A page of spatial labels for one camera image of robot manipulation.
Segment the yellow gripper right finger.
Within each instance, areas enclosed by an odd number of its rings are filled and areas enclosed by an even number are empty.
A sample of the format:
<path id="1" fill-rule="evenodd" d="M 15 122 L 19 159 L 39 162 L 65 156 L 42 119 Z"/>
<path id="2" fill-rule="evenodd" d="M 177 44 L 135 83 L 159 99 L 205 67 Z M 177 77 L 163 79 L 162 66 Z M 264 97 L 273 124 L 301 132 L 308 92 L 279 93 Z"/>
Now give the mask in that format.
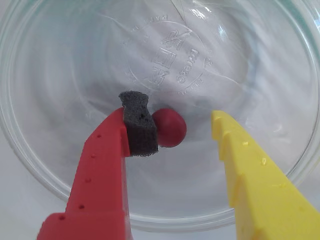
<path id="1" fill-rule="evenodd" d="M 211 113 L 238 240 L 318 240 L 320 213 L 229 114 Z"/>

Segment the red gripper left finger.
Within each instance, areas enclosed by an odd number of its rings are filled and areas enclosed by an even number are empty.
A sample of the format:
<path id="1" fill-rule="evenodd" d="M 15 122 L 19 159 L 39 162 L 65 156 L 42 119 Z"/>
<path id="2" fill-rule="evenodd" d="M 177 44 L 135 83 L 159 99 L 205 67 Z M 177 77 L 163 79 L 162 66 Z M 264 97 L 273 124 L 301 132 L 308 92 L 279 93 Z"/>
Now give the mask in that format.
<path id="1" fill-rule="evenodd" d="M 157 128 L 146 94 L 125 91 L 119 98 L 121 108 L 85 141 L 65 211 L 47 217 L 39 240 L 132 239 L 125 159 L 155 154 Z"/>

